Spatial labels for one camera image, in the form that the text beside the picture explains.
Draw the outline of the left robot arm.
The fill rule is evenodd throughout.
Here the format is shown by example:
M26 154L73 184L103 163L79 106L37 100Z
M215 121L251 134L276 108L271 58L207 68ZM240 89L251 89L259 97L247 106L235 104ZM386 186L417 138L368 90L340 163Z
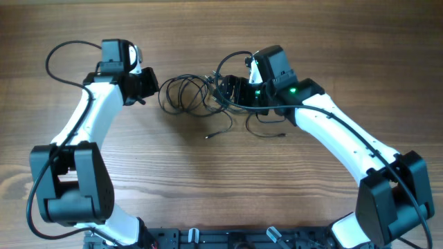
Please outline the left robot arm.
M114 248L158 248L143 220L115 203L101 147L124 106L159 90L152 68L142 68L138 46L104 39L102 59L83 83L82 97L63 130L30 153L33 177L26 204L30 231L46 240L90 232Z

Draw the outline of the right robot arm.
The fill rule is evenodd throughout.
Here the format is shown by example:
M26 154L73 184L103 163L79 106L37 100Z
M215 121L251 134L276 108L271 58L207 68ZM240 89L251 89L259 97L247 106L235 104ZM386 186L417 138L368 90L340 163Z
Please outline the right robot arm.
M435 208L425 160L415 151L402 154L383 144L344 114L318 83L299 80L281 46L244 56L248 77L215 73L219 104L263 115L274 111L325 146L359 187L355 211L326 229L321 246L382 248L422 227L431 248L428 220Z

